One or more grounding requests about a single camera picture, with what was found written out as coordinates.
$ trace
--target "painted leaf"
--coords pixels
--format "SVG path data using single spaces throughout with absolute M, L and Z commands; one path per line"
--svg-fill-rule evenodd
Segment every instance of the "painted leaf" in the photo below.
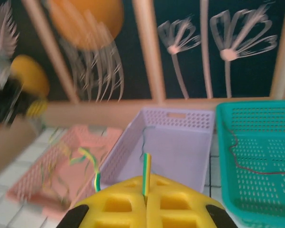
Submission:
M 11 57 L 14 54 L 18 36 L 10 1 L 7 1 L 0 5 L 0 55 Z

